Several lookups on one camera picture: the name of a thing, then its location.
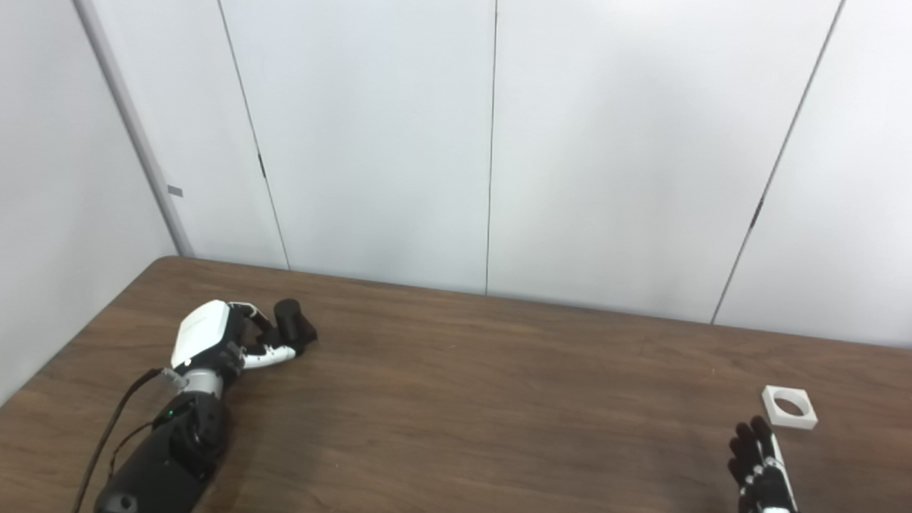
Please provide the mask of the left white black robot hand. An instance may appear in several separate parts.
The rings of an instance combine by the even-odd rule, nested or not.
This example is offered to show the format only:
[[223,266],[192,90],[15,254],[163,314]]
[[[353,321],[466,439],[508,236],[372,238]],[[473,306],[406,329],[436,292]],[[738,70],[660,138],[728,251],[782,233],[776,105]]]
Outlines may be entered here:
[[180,322],[170,367],[179,375],[210,370],[229,380],[304,353],[303,345],[287,342],[254,304],[211,300]]

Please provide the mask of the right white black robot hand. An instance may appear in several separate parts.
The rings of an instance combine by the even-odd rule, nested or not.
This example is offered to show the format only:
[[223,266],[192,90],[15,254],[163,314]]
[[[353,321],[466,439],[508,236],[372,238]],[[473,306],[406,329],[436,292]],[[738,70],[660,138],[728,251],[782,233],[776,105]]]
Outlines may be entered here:
[[762,416],[738,423],[727,461],[738,486],[739,512],[798,512],[777,438]]

